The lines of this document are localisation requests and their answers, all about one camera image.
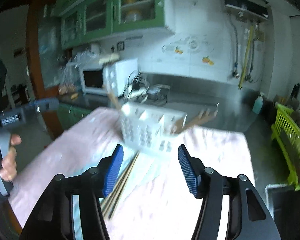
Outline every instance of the white microwave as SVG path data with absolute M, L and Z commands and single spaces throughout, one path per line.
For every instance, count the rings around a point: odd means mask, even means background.
M 116 97 L 122 96 L 131 73 L 138 73 L 138 59 L 127 59 L 101 66 L 86 65 L 79 68 L 80 81 L 84 94 L 106 95 L 103 85 L 109 84 Z

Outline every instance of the pink tablecloth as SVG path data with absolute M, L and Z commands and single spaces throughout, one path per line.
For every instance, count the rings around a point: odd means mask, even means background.
M 72 176 L 85 165 L 112 154 L 121 141 L 118 118 L 117 110 L 98 108 L 64 132 L 17 176 L 9 201 L 22 227 L 54 175 Z M 230 177 L 246 174 L 254 184 L 250 152 L 242 133 L 195 127 L 177 141 L 173 149 L 176 156 L 162 163 L 163 172 L 136 185 L 120 202 L 112 220 L 106 220 L 111 239 L 191 238 L 202 201 L 187 188 L 177 157 L 180 144 L 206 167 Z M 227 212 L 223 208 L 223 232 Z

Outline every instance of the human hand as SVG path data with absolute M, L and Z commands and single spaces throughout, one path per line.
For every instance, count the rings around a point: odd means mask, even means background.
M 1 165 L 2 169 L 0 170 L 0 176 L 5 181 L 12 181 L 17 175 L 17 163 L 16 163 L 16 149 L 13 147 L 21 143 L 21 138 L 17 134 L 11 136 L 11 147 L 8 154 L 3 158 Z

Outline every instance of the chopstick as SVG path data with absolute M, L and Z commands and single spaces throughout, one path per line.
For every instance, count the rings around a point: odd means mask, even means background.
M 139 152 L 136 153 L 132 162 L 129 164 L 129 166 L 124 170 L 124 172 L 120 176 L 119 180 L 117 181 L 117 183 L 114 186 L 113 192 L 102 202 L 101 208 L 102 208 L 102 215 L 104 218 L 108 217 L 111 211 L 112 211 L 111 215 L 114 214 L 114 210 L 116 209 L 116 207 L 119 203 L 120 197 L 124 191 L 124 188 L 127 184 L 131 170 L 132 170 L 133 165 L 135 164 L 138 156 L 139 156 Z
M 121 104 L 118 101 L 118 98 L 114 95 L 112 89 L 109 86 L 103 85 L 102 88 L 106 90 L 106 93 L 110 99 L 110 101 L 114 104 L 115 108 L 121 110 Z
M 212 114 L 209 110 L 207 111 L 201 111 L 194 119 L 192 119 L 188 124 L 186 124 L 184 127 L 181 127 L 181 129 L 177 130 L 177 134 L 182 133 L 183 131 L 192 128 L 195 125 L 202 125 L 206 122 L 211 121 L 216 117 L 218 113 L 218 110 L 215 110 Z
M 120 198 L 121 198 L 121 196 L 122 196 L 122 193 L 124 192 L 124 189 L 125 189 L 125 187 L 126 187 L 126 185 L 127 185 L 127 182 L 128 182 L 128 178 L 129 178 L 129 176 L 130 176 L 130 174 L 131 174 L 132 168 L 133 168 L 133 166 L 134 166 L 134 164 L 135 164 L 135 162 L 136 162 L 138 156 L 139 156 L 139 152 L 137 152 L 137 154 L 136 154 L 134 160 L 132 161 L 131 166 L 129 167 L 129 170 L 127 171 L 128 174 L 127 174 L 126 180 L 123 182 L 122 188 L 120 189 L 119 195 L 118 195 L 118 197 L 116 198 L 116 201 L 115 201 L 115 203 L 114 203 L 114 207 L 112 208 L 112 212 L 111 212 L 111 209 L 110 209 L 110 211 L 109 211 L 109 219 L 112 218 L 112 215 L 114 214 L 115 210 L 116 210 L 117 207 L 118 207 L 118 204 L 119 204 L 119 202 L 120 202 Z

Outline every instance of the blue gripper pad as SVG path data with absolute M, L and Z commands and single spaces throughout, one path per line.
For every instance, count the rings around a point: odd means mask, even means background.
M 105 165 L 109 165 L 108 171 L 104 177 L 104 186 L 102 189 L 104 197 L 107 197 L 113 191 L 122 161 L 123 147 L 120 144 L 116 146 L 111 156 L 101 159 L 100 163 L 105 162 Z
M 195 198 L 201 198 L 198 187 L 201 185 L 201 174 L 204 172 L 204 165 L 200 159 L 191 157 L 185 145 L 178 148 L 178 160 L 186 179 L 188 189 Z

